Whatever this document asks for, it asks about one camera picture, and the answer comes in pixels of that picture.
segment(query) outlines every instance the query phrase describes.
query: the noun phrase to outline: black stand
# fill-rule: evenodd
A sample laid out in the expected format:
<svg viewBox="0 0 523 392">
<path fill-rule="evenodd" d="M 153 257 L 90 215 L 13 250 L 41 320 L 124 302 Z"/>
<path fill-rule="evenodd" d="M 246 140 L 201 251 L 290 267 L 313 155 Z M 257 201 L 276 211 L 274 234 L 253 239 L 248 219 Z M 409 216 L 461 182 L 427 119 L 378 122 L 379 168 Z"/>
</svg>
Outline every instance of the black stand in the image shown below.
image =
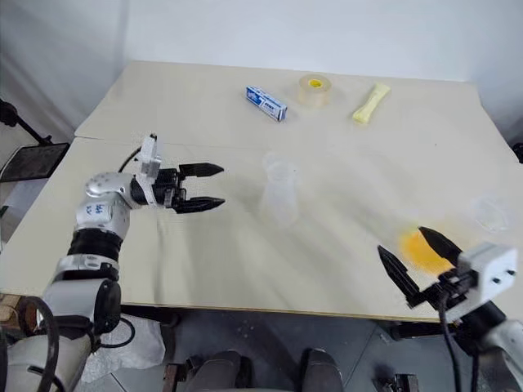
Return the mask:
<svg viewBox="0 0 523 392">
<path fill-rule="evenodd" d="M 22 147 L 2 169 L 0 183 L 48 178 L 65 156 L 69 143 L 53 144 L 51 136 L 41 137 L 18 115 L 15 106 L 0 100 L 0 122 L 14 127 L 20 125 L 38 145 Z"/>
</svg>

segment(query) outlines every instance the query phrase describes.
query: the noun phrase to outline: gray floor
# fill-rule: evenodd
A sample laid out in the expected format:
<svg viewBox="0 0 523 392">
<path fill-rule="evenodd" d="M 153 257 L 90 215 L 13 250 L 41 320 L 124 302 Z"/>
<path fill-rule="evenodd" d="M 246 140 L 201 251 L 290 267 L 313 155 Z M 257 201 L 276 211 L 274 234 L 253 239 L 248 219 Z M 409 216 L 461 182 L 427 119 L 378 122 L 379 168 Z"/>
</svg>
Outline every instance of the gray floor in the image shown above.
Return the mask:
<svg viewBox="0 0 523 392">
<path fill-rule="evenodd" d="M 173 362 L 237 350 L 253 361 L 255 386 L 293 390 L 302 351 L 320 347 L 337 361 L 347 391 L 374 392 L 373 379 L 397 372 L 416 374 L 422 392 L 454 390 L 441 336 L 393 341 L 375 322 L 355 318 L 211 310 L 181 313 Z M 463 388 L 468 390 L 472 361 L 458 351 Z M 81 390 L 153 392 L 162 390 L 162 384 L 163 366 L 158 366 L 120 369 Z"/>
</svg>

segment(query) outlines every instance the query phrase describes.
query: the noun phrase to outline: black cable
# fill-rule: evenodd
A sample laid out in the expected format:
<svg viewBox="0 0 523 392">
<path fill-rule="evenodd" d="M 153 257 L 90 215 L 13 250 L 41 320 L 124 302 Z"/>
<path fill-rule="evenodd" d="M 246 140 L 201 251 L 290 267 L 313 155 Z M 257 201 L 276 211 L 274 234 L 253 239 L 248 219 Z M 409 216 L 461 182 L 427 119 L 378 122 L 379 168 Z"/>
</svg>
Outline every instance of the black cable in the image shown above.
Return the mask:
<svg viewBox="0 0 523 392">
<path fill-rule="evenodd" d="M 440 299 L 440 323 L 441 329 L 443 330 L 443 337 L 445 338 L 445 343 L 449 349 L 450 358 L 452 359 L 452 369 L 454 370 L 454 387 L 456 392 L 461 392 L 461 372 L 459 371 L 459 362 L 456 354 L 454 353 L 454 348 L 452 346 L 449 326 L 447 325 L 447 316 L 445 311 L 447 310 L 447 300 L 450 297 L 449 292 L 444 292 Z"/>
<path fill-rule="evenodd" d="M 125 342 L 118 343 L 116 345 L 106 345 L 106 344 L 102 343 L 100 345 L 100 347 L 102 349 L 119 349 L 120 347 L 124 347 L 125 345 L 128 345 L 129 343 L 131 343 L 132 339 L 134 339 L 134 336 L 136 335 L 136 329 L 134 328 L 134 325 L 132 325 L 132 323 L 129 320 L 127 320 L 126 318 L 123 318 L 123 317 L 120 317 L 120 321 L 129 326 L 129 329 L 131 330 L 131 335 Z"/>
<path fill-rule="evenodd" d="M 472 356 L 472 380 L 471 380 L 471 392 L 477 392 L 477 379 L 480 375 L 480 356 L 478 353 L 474 353 Z"/>
<path fill-rule="evenodd" d="M 123 172 L 123 169 L 125 169 L 125 167 L 126 167 L 127 164 L 131 161 L 131 159 L 133 159 L 134 157 L 136 157 L 140 151 L 141 151 L 141 147 L 138 147 L 137 149 L 135 149 L 135 150 L 132 152 L 132 154 L 129 155 L 125 161 L 123 161 L 122 166 L 120 166 L 120 168 L 118 169 L 118 173 Z"/>
<path fill-rule="evenodd" d="M 59 349 L 59 331 L 56 320 L 52 315 L 49 306 L 37 296 L 27 296 L 20 302 L 19 312 L 19 323 L 22 331 L 29 331 L 27 321 L 25 320 L 25 315 L 27 312 L 27 307 L 29 304 L 33 304 L 38 312 L 43 317 L 43 323 L 46 328 L 47 334 L 47 358 L 46 364 L 42 372 L 42 380 L 38 385 L 37 392 L 48 392 L 51 388 L 53 379 L 55 378 L 56 364 L 58 362 L 58 349 Z"/>
<path fill-rule="evenodd" d="M 7 385 L 7 338 L 0 326 L 0 391 L 6 390 Z"/>
</svg>

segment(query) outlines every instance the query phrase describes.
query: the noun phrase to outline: table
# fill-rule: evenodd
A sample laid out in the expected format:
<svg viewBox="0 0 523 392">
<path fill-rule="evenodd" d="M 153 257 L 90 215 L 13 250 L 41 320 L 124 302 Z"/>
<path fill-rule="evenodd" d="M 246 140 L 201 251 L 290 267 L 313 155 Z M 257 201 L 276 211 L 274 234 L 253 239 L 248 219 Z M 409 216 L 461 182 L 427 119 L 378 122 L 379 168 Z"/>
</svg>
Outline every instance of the table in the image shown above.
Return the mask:
<svg viewBox="0 0 523 392">
<path fill-rule="evenodd" d="M 239 81 L 231 86 L 235 70 Z M 200 75 L 194 85 L 185 82 L 190 74 Z M 398 238 L 426 225 L 462 248 L 489 240 L 521 250 L 522 166 L 473 86 L 380 78 L 392 93 L 362 127 L 349 116 L 374 78 L 328 75 L 337 87 L 333 102 L 310 110 L 283 93 L 284 82 L 290 87 L 302 74 L 132 63 L 78 129 L 81 137 L 11 238 L 0 258 L 2 290 L 42 292 L 68 248 L 86 179 L 116 170 L 151 131 L 163 142 L 164 166 L 205 161 L 223 166 L 224 173 L 188 181 L 187 187 L 190 194 L 223 197 L 226 203 L 186 216 L 145 208 L 132 213 L 120 256 L 128 304 L 432 321 L 436 312 L 429 306 L 408 309 L 384 272 L 378 244 L 399 254 Z M 244 100 L 247 79 L 287 98 L 285 122 L 273 122 Z M 225 85 L 230 87 L 221 100 L 210 105 Z M 140 113 L 133 104 L 139 101 Z M 147 127 L 143 118 L 155 110 Z M 284 229 L 259 212 L 267 151 L 298 169 L 299 219 Z M 492 234 L 474 220 L 471 205 L 486 196 L 509 213 L 509 230 Z M 28 270 L 33 273 L 22 279 Z M 434 279 L 415 270 L 412 275 L 421 285 Z M 521 319 L 521 294 L 517 281 L 496 303 Z"/>
</svg>

